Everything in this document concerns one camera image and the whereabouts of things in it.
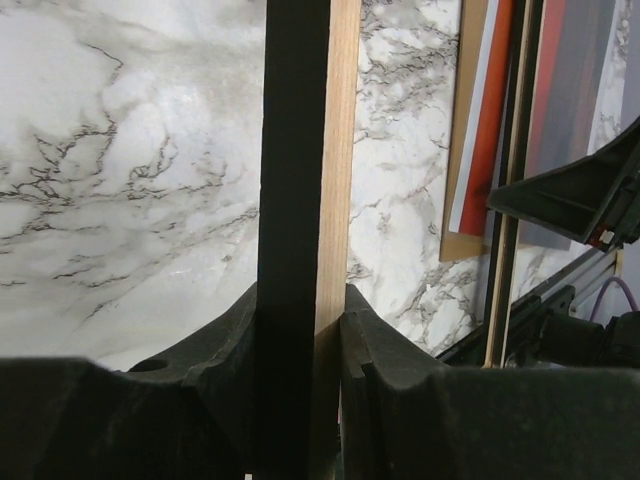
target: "wooden strip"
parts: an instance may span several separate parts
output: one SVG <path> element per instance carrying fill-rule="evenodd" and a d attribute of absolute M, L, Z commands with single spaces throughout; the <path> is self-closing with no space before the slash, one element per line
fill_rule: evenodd
<path fill-rule="evenodd" d="M 613 274 L 616 277 L 622 276 L 622 267 L 624 266 L 624 249 L 620 249 L 616 252 L 616 263 Z"/>
<path fill-rule="evenodd" d="M 507 119 L 499 185 L 524 176 L 531 106 L 536 84 L 543 0 L 517 2 L 511 57 Z M 496 213 L 484 321 L 487 329 L 485 367 L 502 367 L 509 329 L 511 285 L 518 247 L 518 220 Z"/>
<path fill-rule="evenodd" d="M 334 475 L 360 5 L 267 1 L 256 480 Z"/>

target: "marble pattern panel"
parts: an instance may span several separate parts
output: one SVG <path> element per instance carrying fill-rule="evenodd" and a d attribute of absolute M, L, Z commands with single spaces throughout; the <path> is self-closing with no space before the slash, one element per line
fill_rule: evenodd
<path fill-rule="evenodd" d="M 264 7 L 0 0 L 0 354 L 127 368 L 254 281 Z M 429 352 L 486 269 L 438 262 L 459 13 L 362 12 L 348 278 Z M 579 251 L 524 251 L 516 295 Z"/>

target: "black clamp jaw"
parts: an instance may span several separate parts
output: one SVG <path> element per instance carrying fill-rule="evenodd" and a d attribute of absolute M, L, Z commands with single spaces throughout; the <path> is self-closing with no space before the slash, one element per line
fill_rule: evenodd
<path fill-rule="evenodd" d="M 593 155 L 498 188 L 490 208 L 603 251 L 640 237 L 640 118 Z"/>
<path fill-rule="evenodd" d="M 254 308 L 252 288 L 126 373 L 80 359 L 0 362 L 0 476 L 243 479 L 253 464 Z M 619 339 L 637 330 L 632 320 L 617 320 L 608 351 L 637 351 Z M 346 480 L 637 478 L 633 370 L 451 368 L 352 286 L 340 334 Z"/>
<path fill-rule="evenodd" d="M 640 312 L 613 317 L 606 327 L 562 313 L 541 322 L 534 356 L 571 367 L 640 368 Z"/>

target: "red panel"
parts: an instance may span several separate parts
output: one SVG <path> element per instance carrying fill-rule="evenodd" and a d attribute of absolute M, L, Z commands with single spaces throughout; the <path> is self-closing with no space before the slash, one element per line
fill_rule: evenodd
<path fill-rule="evenodd" d="M 491 42 L 478 131 L 464 199 L 460 233 L 481 236 L 487 215 L 487 197 L 500 140 L 509 61 L 509 40 L 514 0 L 500 0 Z"/>

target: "purple cable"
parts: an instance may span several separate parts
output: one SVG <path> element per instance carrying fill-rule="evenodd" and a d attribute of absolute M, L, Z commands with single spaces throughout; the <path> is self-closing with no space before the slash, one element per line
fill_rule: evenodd
<path fill-rule="evenodd" d="M 604 294 L 607 292 L 607 289 L 612 283 L 617 283 L 622 288 L 624 292 L 624 296 L 627 297 L 627 301 L 629 302 L 629 306 L 633 312 L 638 311 L 638 304 L 636 303 L 636 299 L 633 298 L 633 293 L 631 293 L 631 289 L 627 282 L 622 280 L 620 277 L 611 277 L 608 278 L 606 282 L 602 285 L 600 289 L 600 293 L 598 293 L 598 298 L 596 298 L 596 304 L 593 307 L 593 311 L 591 312 L 591 317 L 589 317 L 589 321 L 593 322 L 596 318 L 596 314 L 598 313 L 598 309 L 600 308 L 600 304 L 602 303 L 602 299 L 604 298 Z"/>

